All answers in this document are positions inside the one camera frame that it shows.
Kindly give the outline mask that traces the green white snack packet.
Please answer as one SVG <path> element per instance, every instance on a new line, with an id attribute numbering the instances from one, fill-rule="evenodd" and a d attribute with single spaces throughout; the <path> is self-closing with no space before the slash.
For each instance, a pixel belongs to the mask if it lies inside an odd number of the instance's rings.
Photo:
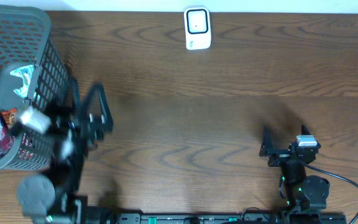
<path id="1" fill-rule="evenodd" d="M 21 78 L 22 79 L 22 86 L 20 88 L 17 88 L 14 90 L 14 93 L 21 97 L 21 98 L 26 98 L 28 91 L 29 91 L 29 87 L 30 87 L 30 82 L 32 79 L 32 74 L 34 72 L 35 68 L 33 65 L 26 65 L 23 67 L 19 67 L 15 70 L 10 71 L 10 75 L 17 77 L 17 78 Z"/>

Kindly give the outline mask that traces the orange brown snack bag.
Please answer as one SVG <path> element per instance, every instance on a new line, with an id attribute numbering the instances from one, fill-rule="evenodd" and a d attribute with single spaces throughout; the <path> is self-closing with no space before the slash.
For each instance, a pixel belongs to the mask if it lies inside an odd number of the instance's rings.
<path id="1" fill-rule="evenodd" d="M 2 119 L 8 129 L 11 129 L 15 125 L 17 112 L 17 108 L 0 112 L 0 115 L 2 116 Z M 32 147 L 32 140 L 30 140 L 26 134 L 24 134 L 24 144 L 25 146 Z"/>

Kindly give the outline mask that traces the grey plastic mesh basket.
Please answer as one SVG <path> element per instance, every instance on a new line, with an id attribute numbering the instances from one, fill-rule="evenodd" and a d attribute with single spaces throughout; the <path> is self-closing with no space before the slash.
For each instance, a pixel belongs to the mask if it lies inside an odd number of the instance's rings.
<path id="1" fill-rule="evenodd" d="M 63 101 L 68 72 L 50 38 L 51 20 L 41 9 L 0 5 L 0 111 L 33 106 L 42 111 L 52 100 Z M 14 90 L 22 79 L 9 73 L 33 65 L 29 91 L 21 98 Z"/>

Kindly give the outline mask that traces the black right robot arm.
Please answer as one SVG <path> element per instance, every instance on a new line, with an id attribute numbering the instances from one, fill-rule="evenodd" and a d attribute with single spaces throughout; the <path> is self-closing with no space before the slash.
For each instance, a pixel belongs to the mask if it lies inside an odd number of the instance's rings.
<path id="1" fill-rule="evenodd" d="M 305 167 L 316 159 L 320 143 L 301 127 L 301 134 L 286 149 L 276 149 L 268 128 L 264 128 L 259 156 L 268 157 L 268 166 L 279 167 L 279 191 L 288 208 L 277 217 L 282 223 L 322 224 L 321 211 L 326 209 L 330 183 L 317 176 L 307 175 Z"/>

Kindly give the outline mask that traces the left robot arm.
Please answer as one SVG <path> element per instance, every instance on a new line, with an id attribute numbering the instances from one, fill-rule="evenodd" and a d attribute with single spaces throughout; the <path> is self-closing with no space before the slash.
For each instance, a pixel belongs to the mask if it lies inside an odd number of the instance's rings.
<path id="1" fill-rule="evenodd" d="M 53 100 L 44 111 L 28 106 L 19 113 L 13 135 L 29 129 L 52 139 L 53 146 L 47 169 L 21 180 L 17 199 L 33 223 L 107 223 L 111 213 L 88 206 L 88 198 L 77 191 L 85 160 L 112 131 L 113 118 L 102 84 L 95 83 L 84 100 L 73 78 L 69 89 L 71 106 Z"/>

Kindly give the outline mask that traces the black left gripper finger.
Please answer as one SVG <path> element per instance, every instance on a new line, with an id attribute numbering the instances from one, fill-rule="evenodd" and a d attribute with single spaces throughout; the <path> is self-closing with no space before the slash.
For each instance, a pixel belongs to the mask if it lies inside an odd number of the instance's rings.
<path id="1" fill-rule="evenodd" d="M 78 109 L 81 105 L 81 101 L 80 101 L 78 82 L 75 78 L 70 78 L 70 88 L 72 89 L 73 92 L 73 107 L 74 109 Z"/>
<path id="2" fill-rule="evenodd" d="M 88 92 L 85 100 L 84 100 L 84 112 L 88 114 L 89 108 L 93 102 L 94 96 L 99 100 L 101 115 L 103 115 L 102 123 L 103 124 L 112 124 L 112 115 L 108 106 L 106 94 L 104 91 L 104 87 L 101 83 L 95 83 L 90 91 Z"/>

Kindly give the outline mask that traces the white barcode scanner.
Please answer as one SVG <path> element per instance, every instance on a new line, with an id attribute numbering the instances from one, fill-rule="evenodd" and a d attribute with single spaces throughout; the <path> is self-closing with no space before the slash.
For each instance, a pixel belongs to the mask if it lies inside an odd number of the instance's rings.
<path id="1" fill-rule="evenodd" d="M 204 50 L 211 46 L 211 19 L 205 7 L 190 7 L 183 13 L 186 48 Z"/>

